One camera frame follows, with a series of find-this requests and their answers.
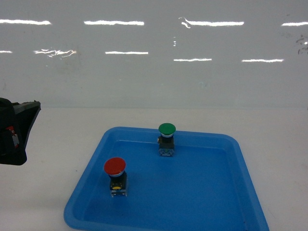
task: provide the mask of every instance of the white wall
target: white wall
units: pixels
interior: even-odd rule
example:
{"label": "white wall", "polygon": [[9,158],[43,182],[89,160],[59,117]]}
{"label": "white wall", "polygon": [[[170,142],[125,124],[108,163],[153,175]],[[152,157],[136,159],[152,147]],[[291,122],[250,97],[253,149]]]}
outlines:
{"label": "white wall", "polygon": [[[307,12],[307,0],[2,0],[0,20],[52,25],[0,24],[0,51],[12,52],[0,53],[0,97],[59,107],[307,108],[308,25],[281,26],[308,22]],[[244,24],[187,28],[180,17]],[[84,23],[97,20],[144,25]],[[73,52],[34,53],[42,49]],[[193,58],[212,60],[174,61]],[[250,59],[283,61],[242,62]]]}

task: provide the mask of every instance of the white table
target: white table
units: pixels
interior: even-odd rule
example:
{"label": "white table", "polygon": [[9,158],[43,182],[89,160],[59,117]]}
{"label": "white table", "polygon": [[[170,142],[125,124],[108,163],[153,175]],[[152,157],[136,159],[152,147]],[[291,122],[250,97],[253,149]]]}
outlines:
{"label": "white table", "polygon": [[70,231],[64,207],[112,127],[222,133],[240,144],[271,231],[308,230],[308,111],[42,108],[22,166],[0,166],[2,231]]}

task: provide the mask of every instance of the red push button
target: red push button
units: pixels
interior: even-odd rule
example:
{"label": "red push button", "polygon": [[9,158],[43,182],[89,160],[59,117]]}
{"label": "red push button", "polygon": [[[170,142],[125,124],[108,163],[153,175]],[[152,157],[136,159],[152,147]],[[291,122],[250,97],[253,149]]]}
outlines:
{"label": "red push button", "polygon": [[108,175],[118,175],[124,171],[125,166],[125,160],[120,157],[113,157],[106,161],[104,165],[104,171]]}

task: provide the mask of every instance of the green push button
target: green push button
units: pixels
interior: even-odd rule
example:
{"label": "green push button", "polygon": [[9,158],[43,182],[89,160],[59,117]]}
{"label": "green push button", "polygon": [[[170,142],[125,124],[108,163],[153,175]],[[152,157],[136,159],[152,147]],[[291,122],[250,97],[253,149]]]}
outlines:
{"label": "green push button", "polygon": [[160,131],[160,133],[169,136],[171,134],[173,134],[175,132],[175,126],[173,124],[170,123],[164,123],[161,124],[158,128],[158,130]]}

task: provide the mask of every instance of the plastic tray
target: plastic tray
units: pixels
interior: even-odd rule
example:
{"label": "plastic tray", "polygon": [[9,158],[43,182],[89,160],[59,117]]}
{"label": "plastic tray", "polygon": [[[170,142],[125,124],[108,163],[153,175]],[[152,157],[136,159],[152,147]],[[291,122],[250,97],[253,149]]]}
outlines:
{"label": "plastic tray", "polygon": [[[158,153],[157,129],[112,128],[64,210],[89,231],[268,231],[241,149],[227,135],[176,131],[175,154]],[[111,197],[106,160],[125,159],[128,196]]]}

